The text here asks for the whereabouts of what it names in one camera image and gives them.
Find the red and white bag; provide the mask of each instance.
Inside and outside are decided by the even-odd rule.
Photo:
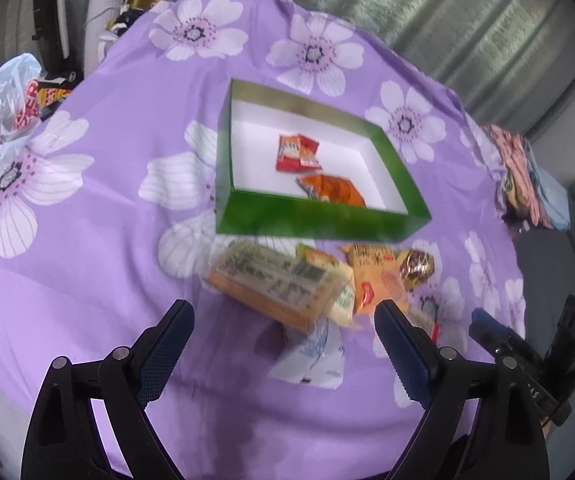
[[[0,68],[0,177],[18,154],[19,143],[13,141],[28,137],[40,123],[40,73],[32,54],[21,54]]]

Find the gray chair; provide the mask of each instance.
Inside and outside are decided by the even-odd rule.
[[[565,299],[575,295],[575,182],[569,193],[570,231],[532,229],[515,241],[525,283],[526,339],[541,355],[554,338]],[[570,418],[547,437],[552,480],[575,473],[575,391],[570,400]]]

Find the blue gripper pad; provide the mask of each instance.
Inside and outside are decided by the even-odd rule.
[[[397,316],[393,309],[396,309],[400,316]],[[408,396],[411,400],[420,402],[424,410],[429,409],[434,398],[430,388],[430,370],[407,333],[407,330],[415,330],[414,327],[392,300],[382,301],[377,305],[374,324]]]
[[[485,327],[494,332],[498,337],[505,340],[510,330],[503,324],[496,321],[490,314],[485,312],[482,308],[475,308],[472,310],[472,323],[481,322],[485,323]]]
[[[174,302],[148,339],[150,350],[138,369],[136,401],[145,409],[161,397],[181,352],[194,330],[194,309],[185,300]]]

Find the purple bedsheet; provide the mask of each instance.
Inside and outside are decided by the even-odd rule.
[[[497,205],[498,152],[454,92],[373,36],[289,0],[161,2],[40,126],[0,181],[0,387],[30,412],[50,362],[130,345],[177,298],[196,330],[148,415],[188,480],[350,480],[394,465],[421,417],[369,318],[343,330],[337,390],[267,377],[281,327],[202,285],[215,237],[216,123],[231,78],[383,126],[433,221],[400,246],[435,255],[413,301],[440,344],[483,306],[523,331],[522,277]],[[264,238],[279,250],[296,240]],[[317,240],[340,255],[339,243]],[[103,410],[114,467],[126,472]],[[461,430],[467,431],[472,406]]]

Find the green box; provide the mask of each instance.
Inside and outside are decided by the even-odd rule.
[[[311,200],[296,183],[301,174],[276,171],[279,134],[297,133],[321,141],[321,172],[350,178],[368,207]],[[379,126],[290,92],[232,80],[218,127],[217,233],[397,242],[430,220]]]

